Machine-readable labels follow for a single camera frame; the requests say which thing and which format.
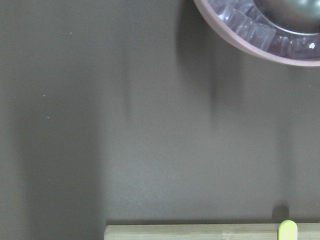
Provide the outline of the wooden cutting board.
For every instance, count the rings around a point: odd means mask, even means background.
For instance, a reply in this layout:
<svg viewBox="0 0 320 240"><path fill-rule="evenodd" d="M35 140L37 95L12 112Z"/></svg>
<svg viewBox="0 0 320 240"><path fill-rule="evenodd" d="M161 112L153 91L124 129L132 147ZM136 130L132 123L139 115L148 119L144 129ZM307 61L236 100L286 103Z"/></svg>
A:
<svg viewBox="0 0 320 240"><path fill-rule="evenodd" d="M280 224L109 225L105 240L277 240ZM297 223L298 240L318 240L319 223Z"/></svg>

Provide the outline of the pink bowl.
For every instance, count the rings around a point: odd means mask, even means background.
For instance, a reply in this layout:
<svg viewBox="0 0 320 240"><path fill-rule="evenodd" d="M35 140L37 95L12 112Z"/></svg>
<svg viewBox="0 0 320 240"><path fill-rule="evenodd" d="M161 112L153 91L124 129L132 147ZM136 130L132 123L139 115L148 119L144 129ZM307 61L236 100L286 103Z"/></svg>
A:
<svg viewBox="0 0 320 240"><path fill-rule="evenodd" d="M269 22L254 0L196 0L209 26L239 50L271 62L319 67L320 33L284 31Z"/></svg>

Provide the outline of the metal spoon in bowl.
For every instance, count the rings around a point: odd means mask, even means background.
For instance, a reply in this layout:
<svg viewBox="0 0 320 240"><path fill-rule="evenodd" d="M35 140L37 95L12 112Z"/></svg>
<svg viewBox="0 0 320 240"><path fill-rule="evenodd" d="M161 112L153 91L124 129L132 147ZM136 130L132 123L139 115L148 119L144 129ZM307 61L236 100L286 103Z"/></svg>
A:
<svg viewBox="0 0 320 240"><path fill-rule="evenodd" d="M286 32L315 35L320 32L318 0L255 0L258 11Z"/></svg>

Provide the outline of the yellow handled utensil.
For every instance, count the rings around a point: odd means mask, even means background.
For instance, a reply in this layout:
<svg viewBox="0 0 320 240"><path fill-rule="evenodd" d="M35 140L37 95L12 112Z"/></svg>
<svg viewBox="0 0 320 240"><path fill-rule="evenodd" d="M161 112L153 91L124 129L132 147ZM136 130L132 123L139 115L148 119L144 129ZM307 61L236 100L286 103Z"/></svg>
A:
<svg viewBox="0 0 320 240"><path fill-rule="evenodd" d="M278 240L297 240L298 226L292 220L284 220L280 223L278 228Z"/></svg>

